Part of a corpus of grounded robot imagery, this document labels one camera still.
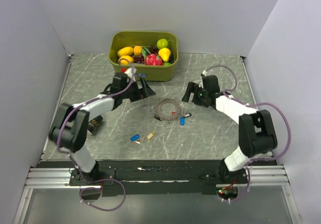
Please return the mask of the yellow key tag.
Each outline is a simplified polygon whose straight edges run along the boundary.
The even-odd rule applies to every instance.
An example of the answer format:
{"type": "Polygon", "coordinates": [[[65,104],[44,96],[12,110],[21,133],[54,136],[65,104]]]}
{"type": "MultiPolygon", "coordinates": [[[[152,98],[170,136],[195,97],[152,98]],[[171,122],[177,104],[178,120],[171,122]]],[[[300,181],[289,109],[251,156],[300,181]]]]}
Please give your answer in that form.
{"type": "Polygon", "coordinates": [[[150,132],[150,133],[147,134],[146,136],[140,138],[140,140],[141,140],[142,142],[145,142],[145,141],[151,140],[153,137],[154,137],[154,132],[150,132]]]}

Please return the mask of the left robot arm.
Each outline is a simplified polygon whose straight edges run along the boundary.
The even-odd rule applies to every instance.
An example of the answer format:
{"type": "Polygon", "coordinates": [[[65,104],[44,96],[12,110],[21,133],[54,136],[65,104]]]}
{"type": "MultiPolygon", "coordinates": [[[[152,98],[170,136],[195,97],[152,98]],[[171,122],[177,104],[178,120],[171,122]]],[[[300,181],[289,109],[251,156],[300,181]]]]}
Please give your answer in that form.
{"type": "Polygon", "coordinates": [[[69,155],[85,183],[93,185],[100,178],[99,164],[85,146],[90,121],[115,110],[125,99],[135,102],[155,95],[143,77],[139,81],[141,87],[130,69],[125,73],[117,72],[95,98],[79,104],[63,103],[58,107],[48,138],[59,152],[69,155]]]}

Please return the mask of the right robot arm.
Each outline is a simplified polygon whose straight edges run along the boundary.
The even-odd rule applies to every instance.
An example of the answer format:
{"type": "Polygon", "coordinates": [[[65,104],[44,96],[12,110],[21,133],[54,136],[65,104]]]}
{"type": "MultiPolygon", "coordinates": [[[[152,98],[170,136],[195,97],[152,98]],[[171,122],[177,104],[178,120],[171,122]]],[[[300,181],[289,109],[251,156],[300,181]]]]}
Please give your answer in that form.
{"type": "Polygon", "coordinates": [[[189,82],[182,97],[196,105],[212,107],[227,115],[238,125],[238,147],[220,162],[219,177],[225,183],[232,182],[242,168],[260,154],[277,147],[277,137],[272,117],[267,110],[257,110],[234,100],[221,91],[215,75],[202,75],[201,83],[189,82]]]}

